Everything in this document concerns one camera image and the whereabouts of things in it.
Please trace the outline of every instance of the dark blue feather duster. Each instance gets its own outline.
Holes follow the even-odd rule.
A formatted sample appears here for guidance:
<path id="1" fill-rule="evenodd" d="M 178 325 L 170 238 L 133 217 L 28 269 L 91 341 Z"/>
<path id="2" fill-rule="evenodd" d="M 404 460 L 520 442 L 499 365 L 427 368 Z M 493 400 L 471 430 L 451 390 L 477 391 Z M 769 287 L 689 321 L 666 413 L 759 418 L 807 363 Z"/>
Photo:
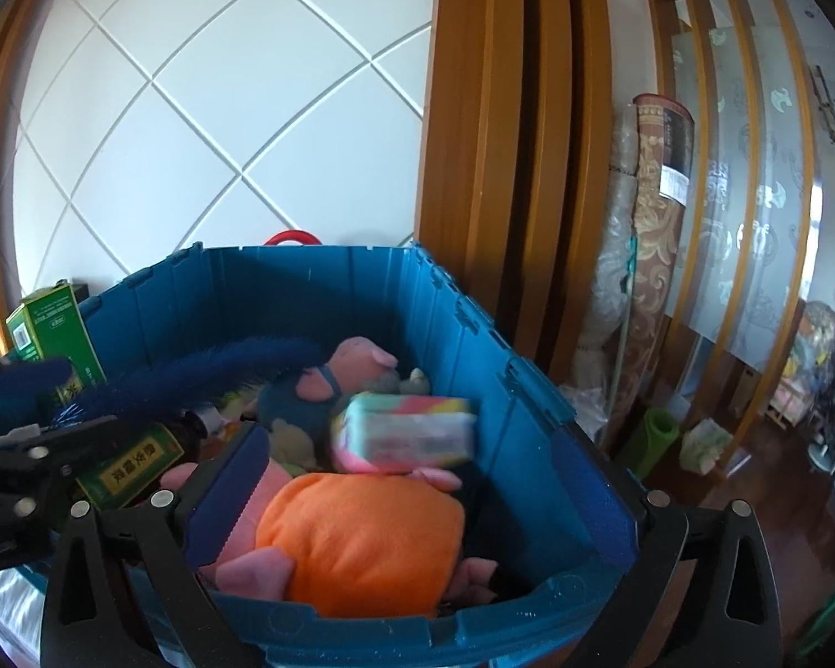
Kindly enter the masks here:
<path id="1" fill-rule="evenodd" d="M 54 412 L 51 391 L 66 384 L 71 374 L 67 358 L 17 361 L 0 367 L 0 436 L 19 426 L 49 424 Z"/>
<path id="2" fill-rule="evenodd" d="M 211 404 L 229 392 L 324 361 L 321 349 L 304 339 L 245 339 L 87 387 L 54 424 L 67 426 L 109 414 L 124 419 L 177 417 L 183 410 Z"/>

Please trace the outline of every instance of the metal rivet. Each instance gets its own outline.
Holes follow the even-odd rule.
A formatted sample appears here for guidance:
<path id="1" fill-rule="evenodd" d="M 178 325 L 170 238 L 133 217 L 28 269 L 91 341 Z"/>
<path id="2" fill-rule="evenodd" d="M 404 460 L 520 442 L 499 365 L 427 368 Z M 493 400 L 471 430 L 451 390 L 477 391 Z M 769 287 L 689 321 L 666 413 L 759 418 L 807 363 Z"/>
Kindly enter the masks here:
<path id="1" fill-rule="evenodd" d="M 37 509 L 37 501 L 33 497 L 23 497 L 12 507 L 16 517 L 28 517 Z"/>
<path id="2" fill-rule="evenodd" d="M 174 501 L 174 493 L 170 490 L 158 490 L 151 496 L 151 506 L 153 508 L 165 508 Z"/>
<path id="3" fill-rule="evenodd" d="M 730 507 L 739 517 L 749 517 L 752 514 L 752 507 L 744 499 L 734 499 Z"/>
<path id="4" fill-rule="evenodd" d="M 90 511 L 90 504 L 85 499 L 79 499 L 71 506 L 71 517 L 83 517 Z"/>
<path id="5" fill-rule="evenodd" d="M 661 490 L 652 490 L 646 495 L 646 501 L 655 508 L 667 508 L 671 504 L 671 498 L 668 496 L 668 493 L 664 493 Z"/>

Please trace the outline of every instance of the rolled rug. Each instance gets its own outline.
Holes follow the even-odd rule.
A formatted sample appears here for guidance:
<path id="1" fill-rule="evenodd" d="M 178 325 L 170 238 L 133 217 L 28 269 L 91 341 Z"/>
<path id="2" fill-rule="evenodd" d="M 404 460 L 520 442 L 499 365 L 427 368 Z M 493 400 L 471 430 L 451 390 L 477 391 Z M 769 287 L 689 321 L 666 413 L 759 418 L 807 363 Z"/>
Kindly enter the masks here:
<path id="1" fill-rule="evenodd" d="M 634 103 L 640 133 L 634 208 L 637 272 L 615 408 L 603 437 L 605 448 L 615 441 L 634 404 L 652 356 L 677 259 L 692 168 L 694 122 L 689 111 L 661 95 L 638 95 Z"/>

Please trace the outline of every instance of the crate handle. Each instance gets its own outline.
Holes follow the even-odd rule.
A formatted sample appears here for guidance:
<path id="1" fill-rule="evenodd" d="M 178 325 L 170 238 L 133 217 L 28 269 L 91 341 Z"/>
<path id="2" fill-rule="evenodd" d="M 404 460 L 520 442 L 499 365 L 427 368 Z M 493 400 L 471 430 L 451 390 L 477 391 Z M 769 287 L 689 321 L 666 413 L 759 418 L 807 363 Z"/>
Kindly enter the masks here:
<path id="1" fill-rule="evenodd" d="M 283 230 L 281 233 L 276 233 L 263 245 L 278 245 L 285 243 L 285 241 L 294 241 L 301 245 L 321 245 L 321 241 L 315 238 L 312 233 L 299 229 Z"/>
<path id="2" fill-rule="evenodd" d="M 532 394 L 529 394 L 526 388 L 520 383 L 519 376 L 517 376 L 517 371 L 514 369 L 512 360 L 508 361 L 508 365 L 504 368 L 504 373 L 499 376 L 499 381 L 501 381 L 501 385 L 504 386 L 508 394 L 513 394 L 514 397 L 517 397 L 518 400 L 523 403 L 525 408 L 530 411 L 530 414 L 532 414 L 532 417 L 535 417 L 537 422 L 546 425 L 551 431 L 560 426 L 560 423 L 554 415 L 552 415 L 548 410 L 542 408 L 535 401 L 535 398 L 532 397 Z"/>
<path id="3" fill-rule="evenodd" d="M 468 300 L 466 300 L 464 296 L 461 296 L 461 298 L 455 302 L 455 318 L 460 322 L 461 326 L 465 327 L 474 334 L 479 334 L 479 324 L 477 324 L 466 312 L 465 305 L 467 303 Z"/>

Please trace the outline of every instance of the green medicine box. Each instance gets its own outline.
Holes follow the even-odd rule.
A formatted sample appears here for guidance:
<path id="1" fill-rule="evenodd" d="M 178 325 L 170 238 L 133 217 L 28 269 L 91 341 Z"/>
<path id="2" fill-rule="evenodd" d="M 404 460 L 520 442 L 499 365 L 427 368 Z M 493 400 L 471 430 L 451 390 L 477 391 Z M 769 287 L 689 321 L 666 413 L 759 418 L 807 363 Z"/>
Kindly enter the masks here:
<path id="1" fill-rule="evenodd" d="M 105 381 L 70 284 L 60 283 L 33 292 L 6 319 L 6 326 L 22 361 L 42 361 L 54 356 L 71 360 L 75 374 L 58 389 L 63 404 L 85 386 Z"/>

